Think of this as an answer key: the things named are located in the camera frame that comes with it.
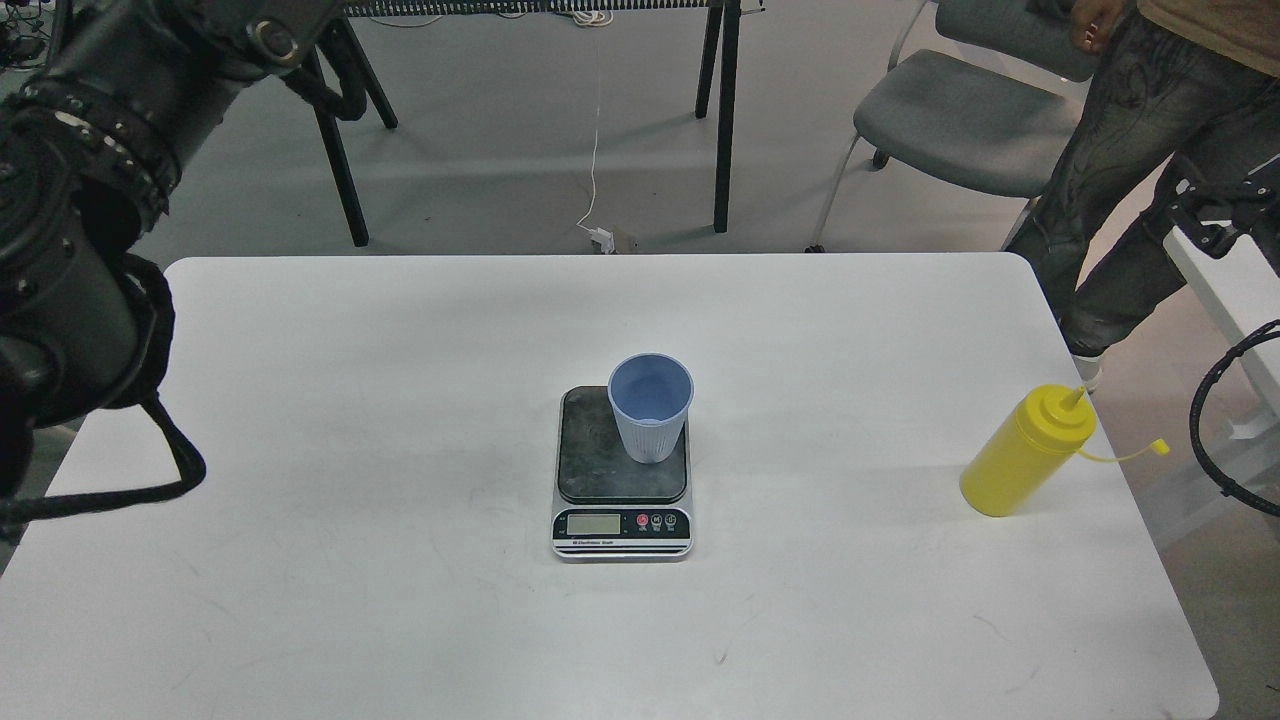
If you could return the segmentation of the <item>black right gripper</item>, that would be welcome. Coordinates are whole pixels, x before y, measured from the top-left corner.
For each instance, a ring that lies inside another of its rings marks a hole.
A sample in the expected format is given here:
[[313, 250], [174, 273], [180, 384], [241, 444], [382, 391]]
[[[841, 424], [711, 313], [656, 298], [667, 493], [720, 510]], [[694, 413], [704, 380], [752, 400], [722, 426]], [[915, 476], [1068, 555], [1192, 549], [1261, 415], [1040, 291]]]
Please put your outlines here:
[[[1185, 182], [1167, 206], [1172, 224], [1202, 254], [1224, 259], [1240, 237], [1254, 245], [1279, 275], [1279, 179], [1277, 170], [1252, 170], [1233, 182], [1208, 182], [1189, 158], [1174, 155], [1171, 167]], [[1236, 205], [1249, 201], [1245, 224], [1236, 219]]]

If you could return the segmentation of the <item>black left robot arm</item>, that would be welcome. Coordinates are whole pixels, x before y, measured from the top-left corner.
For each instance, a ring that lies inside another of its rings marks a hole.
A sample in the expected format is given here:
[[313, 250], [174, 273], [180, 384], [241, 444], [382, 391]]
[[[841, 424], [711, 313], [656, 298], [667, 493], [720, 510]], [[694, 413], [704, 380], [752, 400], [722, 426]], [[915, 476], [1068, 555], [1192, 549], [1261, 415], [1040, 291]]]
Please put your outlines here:
[[[237, 96], [278, 77], [319, 111], [366, 108], [343, 1], [109, 1], [74, 13], [46, 67], [3, 101], [3, 541], [31, 521], [159, 503], [206, 464], [159, 397], [172, 291], [132, 252]], [[35, 432], [141, 407], [178, 478], [19, 498]]]

